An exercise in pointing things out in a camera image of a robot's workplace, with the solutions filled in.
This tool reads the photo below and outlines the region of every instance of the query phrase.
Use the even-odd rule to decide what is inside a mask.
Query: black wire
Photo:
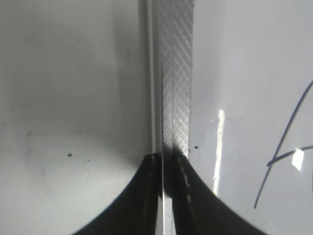
[[[304,101],[305,97],[307,96],[308,92],[310,91],[312,85],[313,85],[313,81],[311,81],[311,83],[308,85],[308,87],[306,88],[306,90],[303,92],[303,94],[302,94],[302,96],[301,96],[301,98],[300,98],[300,100],[299,100],[299,102],[298,102],[296,108],[294,109],[294,112],[293,112],[293,114],[292,114],[292,116],[291,116],[291,118],[290,118],[290,120],[289,120],[289,122],[288,122],[288,124],[287,124],[287,127],[286,127],[286,129],[285,129],[285,131],[284,131],[284,134],[283,134],[282,138],[280,139],[280,142],[279,142],[279,144],[278,144],[278,147],[277,147],[277,149],[276,149],[276,152],[275,152],[275,154],[274,154],[274,156],[273,156],[273,160],[277,157],[278,152],[279,152],[281,146],[283,145],[283,142],[284,142],[284,140],[285,140],[285,138],[286,138],[286,135],[287,135],[287,133],[288,133],[288,131],[289,131],[289,129],[290,129],[292,123],[293,123],[293,120],[295,119],[295,117],[296,117],[296,115],[297,115],[297,113],[298,113],[298,111],[299,111],[299,109],[300,109],[300,106],[301,106],[302,102]],[[257,194],[257,196],[256,196],[255,203],[254,203],[254,208],[255,208],[255,209],[256,209],[256,206],[258,205],[258,201],[259,201],[260,195],[261,195],[261,193],[262,193],[262,190],[263,190],[263,188],[264,188],[265,182],[266,182],[266,180],[267,180],[267,178],[268,178],[268,175],[269,175],[271,169],[272,169],[272,166],[270,166],[270,167],[268,168],[268,170],[267,170],[267,172],[266,172],[266,174],[265,174],[265,177],[264,177],[264,179],[263,179],[263,182],[262,182],[262,184],[261,184],[260,190],[259,190],[259,192],[258,192],[258,194]]]
[[[271,160],[268,162],[268,166],[272,166],[274,163],[280,161],[280,160],[283,160],[284,158],[287,158],[289,157],[290,155],[293,155],[297,150],[302,150],[302,151],[305,151],[305,150],[309,150],[309,149],[313,149],[313,145],[309,145],[309,146],[305,146],[305,147],[301,147],[299,149],[295,149],[293,151],[290,151],[288,153],[285,153],[283,155],[280,155],[279,157]]]

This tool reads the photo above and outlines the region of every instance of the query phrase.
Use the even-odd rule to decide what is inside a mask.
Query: metal strip
[[[188,156],[194,0],[160,0],[162,140]],[[164,234],[175,233],[172,199],[163,198]]]

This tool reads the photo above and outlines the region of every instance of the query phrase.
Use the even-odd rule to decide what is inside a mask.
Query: black curved edge
[[[146,155],[123,192],[74,235],[154,235],[160,173],[160,156]]]
[[[219,200],[180,154],[173,155],[173,186],[177,235],[265,235]]]

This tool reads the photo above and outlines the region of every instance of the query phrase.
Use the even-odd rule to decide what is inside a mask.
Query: white surface
[[[306,0],[195,2],[190,161],[213,189],[223,110],[218,195],[271,235],[313,231],[313,151],[301,171],[292,156],[275,164],[253,209],[267,162],[313,79],[312,8]],[[280,154],[312,144],[312,102],[311,92]]]
[[[76,231],[150,152],[141,7],[0,1],[1,235]]]

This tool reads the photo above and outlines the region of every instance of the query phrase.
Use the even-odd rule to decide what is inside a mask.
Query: black plastic part
[[[74,235],[154,235],[160,169],[160,156],[146,155],[119,197]]]
[[[173,155],[173,186],[178,235],[264,235],[219,200],[178,154]]]

